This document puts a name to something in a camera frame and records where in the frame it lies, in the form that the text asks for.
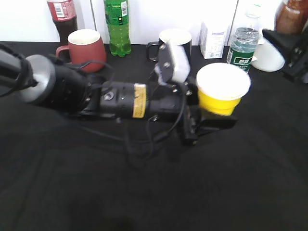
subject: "paper cup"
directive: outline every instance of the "paper cup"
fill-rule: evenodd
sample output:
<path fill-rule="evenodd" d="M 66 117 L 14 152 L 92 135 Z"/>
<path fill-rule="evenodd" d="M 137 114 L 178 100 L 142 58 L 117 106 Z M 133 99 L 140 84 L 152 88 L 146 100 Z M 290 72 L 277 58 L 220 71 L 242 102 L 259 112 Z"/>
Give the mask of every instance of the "paper cup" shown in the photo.
<path fill-rule="evenodd" d="M 251 81 L 242 69 L 231 64 L 215 63 L 199 70 L 196 84 L 201 108 L 230 116 L 249 91 Z"/>

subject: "black mug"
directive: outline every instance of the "black mug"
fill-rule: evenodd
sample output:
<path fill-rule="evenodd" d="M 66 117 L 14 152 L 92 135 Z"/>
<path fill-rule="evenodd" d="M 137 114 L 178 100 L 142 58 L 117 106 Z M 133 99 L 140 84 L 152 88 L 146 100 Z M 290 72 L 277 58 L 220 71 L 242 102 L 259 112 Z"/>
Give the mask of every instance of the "black mug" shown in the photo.
<path fill-rule="evenodd" d="M 191 63 L 192 35 L 187 30 L 182 30 L 182 29 L 163 30 L 159 34 L 158 42 L 149 42 L 148 45 L 146 46 L 146 58 L 150 62 L 156 62 L 159 47 L 162 44 L 169 42 L 169 41 L 176 45 L 181 45 L 185 50 L 189 63 Z M 152 46 L 157 46 L 156 57 L 150 57 L 150 48 Z"/>

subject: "wire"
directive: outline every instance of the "wire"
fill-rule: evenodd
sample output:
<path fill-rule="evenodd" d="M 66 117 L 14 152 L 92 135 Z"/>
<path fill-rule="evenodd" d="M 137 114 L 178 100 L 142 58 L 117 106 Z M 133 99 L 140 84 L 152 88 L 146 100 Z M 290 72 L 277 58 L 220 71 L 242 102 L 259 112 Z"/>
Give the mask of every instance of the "wire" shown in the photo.
<path fill-rule="evenodd" d="M 172 127 L 168 130 L 168 133 L 171 133 L 176 128 L 176 126 L 179 124 L 179 122 L 180 122 L 180 120 L 183 116 L 184 109 L 185 109 L 186 94 L 185 94 L 185 91 L 183 89 L 183 86 L 181 84 L 178 84 L 178 86 L 180 87 L 181 93 L 182 93 L 182 106 L 181 106 L 181 110 L 180 110 L 178 118 L 176 119 L 176 121 L 174 122 Z"/>
<path fill-rule="evenodd" d="M 149 145 L 150 145 L 150 151 L 149 153 L 141 158 L 141 160 L 143 161 L 143 164 L 141 167 L 136 166 L 135 164 L 132 163 L 131 159 L 130 159 L 130 154 L 133 154 L 132 148 L 131 148 L 131 141 L 129 140 L 129 135 L 128 135 L 128 131 L 127 131 L 127 125 L 124 125 L 124 153 L 125 153 L 125 160 L 127 162 L 127 164 L 133 168 L 134 170 L 143 170 L 146 168 L 147 166 L 147 161 L 150 160 L 153 157 L 154 154 L 154 140 L 153 140 L 153 136 L 151 133 L 151 121 L 155 118 L 156 116 L 152 116 L 151 118 L 149 118 L 147 120 L 146 123 L 146 133 L 149 139 Z"/>
<path fill-rule="evenodd" d="M 9 48 L 8 46 L 0 43 L 0 50 L 3 50 L 5 52 L 7 52 L 8 54 L 18 58 L 20 60 L 20 73 L 18 74 L 16 80 L 15 80 L 15 84 L 14 86 L 9 89 L 6 93 L 1 94 L 0 97 L 4 97 L 4 96 L 8 96 L 10 94 L 12 94 L 13 92 L 20 90 L 20 87 L 22 86 L 23 82 L 25 81 L 25 79 L 27 78 L 28 75 L 28 71 L 29 71 L 29 64 L 28 61 L 26 60 L 26 58 L 18 53 L 15 53 L 11 48 Z M 33 85 L 27 85 L 28 88 L 30 87 L 34 87 L 36 86 L 34 82 L 32 82 Z"/>
<path fill-rule="evenodd" d="M 111 73 L 111 76 L 110 76 L 110 79 L 108 80 L 108 85 L 107 86 L 104 86 L 104 89 L 106 90 L 103 90 L 102 93 L 106 93 L 108 91 L 108 89 L 110 88 L 111 84 L 113 83 L 114 79 L 115 79 L 115 75 L 116 75 L 116 72 L 115 72 L 115 69 L 108 63 L 104 62 L 104 61 L 100 61 L 100 60 L 90 60 L 90 61 L 87 61 L 85 63 L 81 63 L 80 65 L 75 65 L 75 64 L 67 64 L 67 66 L 71 69 L 75 69 L 75 70 L 79 70 L 79 69 L 82 69 L 90 64 L 93 64 L 93 63 L 97 63 L 97 64 L 103 64 L 105 65 L 112 73 Z"/>
<path fill-rule="evenodd" d="M 79 123 L 76 123 L 75 121 L 73 120 L 70 120 L 70 119 L 67 119 L 67 117 L 64 115 L 64 113 L 62 112 L 58 112 L 57 113 L 61 116 L 61 118 L 63 118 L 66 122 L 74 125 L 75 127 L 78 127 L 84 131 L 87 131 L 89 133 L 93 133 L 95 135 L 98 135 L 98 136 L 102 136 L 102 137 L 105 137 L 105 138 L 108 138 L 108 139 L 111 139 L 111 140 L 115 140 L 115 141 L 121 141 L 123 142 L 123 139 L 121 137 L 118 137 L 118 136 L 114 136 L 114 135 L 110 135 L 110 134 L 107 134 L 107 133 L 104 133 L 104 132 L 101 132 L 101 131 L 97 131 L 97 130 L 94 130 L 94 129 L 91 129 L 91 128 L 87 128 Z"/>
<path fill-rule="evenodd" d="M 24 89 L 27 89 L 27 88 L 33 88 L 33 87 L 36 87 L 38 85 L 39 82 L 37 82 L 35 79 L 29 79 L 28 80 L 28 83 L 26 85 L 24 85 L 23 87 L 20 87 L 18 88 L 18 90 L 24 90 Z"/>

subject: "white background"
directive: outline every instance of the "white background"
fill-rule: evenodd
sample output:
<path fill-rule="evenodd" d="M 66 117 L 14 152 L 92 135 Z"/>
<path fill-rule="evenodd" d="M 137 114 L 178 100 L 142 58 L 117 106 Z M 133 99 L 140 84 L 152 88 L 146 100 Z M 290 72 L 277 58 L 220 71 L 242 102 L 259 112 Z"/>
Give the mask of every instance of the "white background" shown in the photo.
<path fill-rule="evenodd" d="M 273 30 L 275 14 L 281 2 L 282 0 L 239 0 L 231 34 L 233 35 L 236 28 L 245 22 L 245 14 L 251 4 L 259 4 L 262 7 L 262 14 L 259 19 L 260 29 Z"/>
<path fill-rule="evenodd" d="M 105 43 L 109 42 L 103 0 L 92 0 L 97 29 Z M 263 6 L 261 23 L 272 28 L 274 15 L 281 0 L 239 0 L 234 31 L 244 18 L 250 3 Z M 90 0 L 74 0 L 78 27 L 94 29 Z M 229 28 L 237 0 L 130 0 L 130 38 L 133 44 L 146 44 L 158 39 L 166 28 L 184 28 L 199 38 L 200 23 L 226 24 Z M 0 7 L 1 41 L 59 41 L 46 0 L 2 0 Z"/>
<path fill-rule="evenodd" d="M 103 0 L 92 0 L 97 30 L 109 42 Z M 224 23 L 231 28 L 237 0 L 130 0 L 130 38 L 133 44 L 157 41 L 160 31 L 183 28 L 199 41 L 201 22 Z"/>

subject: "yellow label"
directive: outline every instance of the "yellow label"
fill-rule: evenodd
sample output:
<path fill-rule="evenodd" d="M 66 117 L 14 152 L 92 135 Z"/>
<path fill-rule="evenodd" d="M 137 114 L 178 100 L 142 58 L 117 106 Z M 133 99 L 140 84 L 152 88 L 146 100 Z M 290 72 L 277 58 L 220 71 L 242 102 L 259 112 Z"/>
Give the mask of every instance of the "yellow label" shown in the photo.
<path fill-rule="evenodd" d="M 135 84 L 135 103 L 133 118 L 143 118 L 146 109 L 146 85 Z"/>

